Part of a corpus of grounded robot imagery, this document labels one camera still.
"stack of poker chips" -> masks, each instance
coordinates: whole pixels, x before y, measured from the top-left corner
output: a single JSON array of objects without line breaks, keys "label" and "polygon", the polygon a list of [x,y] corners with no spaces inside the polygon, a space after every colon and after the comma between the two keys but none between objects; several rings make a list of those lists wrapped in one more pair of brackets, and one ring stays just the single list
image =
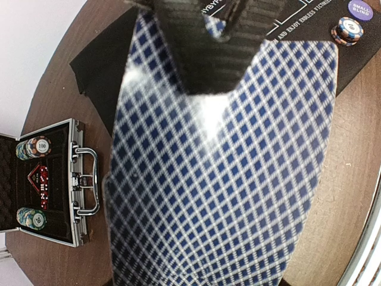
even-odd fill
[{"label": "stack of poker chips", "polygon": [[45,136],[37,136],[18,143],[16,156],[21,160],[44,157],[52,151],[51,145],[51,141]]},{"label": "stack of poker chips", "polygon": [[343,46],[353,46],[364,34],[364,29],[358,23],[349,17],[343,17],[339,24],[332,28],[331,35],[336,43]]},{"label": "stack of poker chips", "polygon": [[27,228],[40,231],[46,225],[46,216],[40,210],[22,207],[17,211],[16,218],[19,224]]}]

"blue and white checkered pattern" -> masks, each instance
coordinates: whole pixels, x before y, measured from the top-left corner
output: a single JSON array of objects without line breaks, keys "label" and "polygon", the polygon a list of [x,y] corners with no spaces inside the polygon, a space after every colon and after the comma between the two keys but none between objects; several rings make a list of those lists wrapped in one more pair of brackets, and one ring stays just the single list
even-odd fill
[{"label": "blue and white checkered pattern", "polygon": [[139,15],[105,191],[116,285],[279,283],[321,172],[337,59],[330,42],[264,42],[234,91],[189,96],[157,19]]}]

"purple chip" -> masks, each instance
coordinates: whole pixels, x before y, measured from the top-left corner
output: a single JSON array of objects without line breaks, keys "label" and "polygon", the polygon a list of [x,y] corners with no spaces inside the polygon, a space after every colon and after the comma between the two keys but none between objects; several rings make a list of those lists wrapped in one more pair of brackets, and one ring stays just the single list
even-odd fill
[{"label": "purple chip", "polygon": [[348,4],[349,12],[360,21],[369,21],[373,18],[373,10],[371,6],[362,0],[352,0]]}]

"case handle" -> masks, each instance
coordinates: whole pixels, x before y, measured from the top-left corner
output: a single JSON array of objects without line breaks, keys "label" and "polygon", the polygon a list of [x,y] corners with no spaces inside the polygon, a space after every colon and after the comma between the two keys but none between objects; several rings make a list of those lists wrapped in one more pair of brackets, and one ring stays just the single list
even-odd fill
[{"label": "case handle", "polygon": [[99,193],[98,193],[98,155],[96,152],[91,149],[91,148],[76,148],[75,149],[76,154],[90,154],[93,156],[93,175],[82,175],[92,177],[93,180],[93,185],[91,187],[82,187],[82,188],[92,188],[93,189],[93,194],[94,194],[94,199],[95,199],[95,207],[92,209],[78,209],[77,210],[77,215],[79,216],[93,216],[95,215],[98,210],[100,209],[101,205],[99,203]]}]

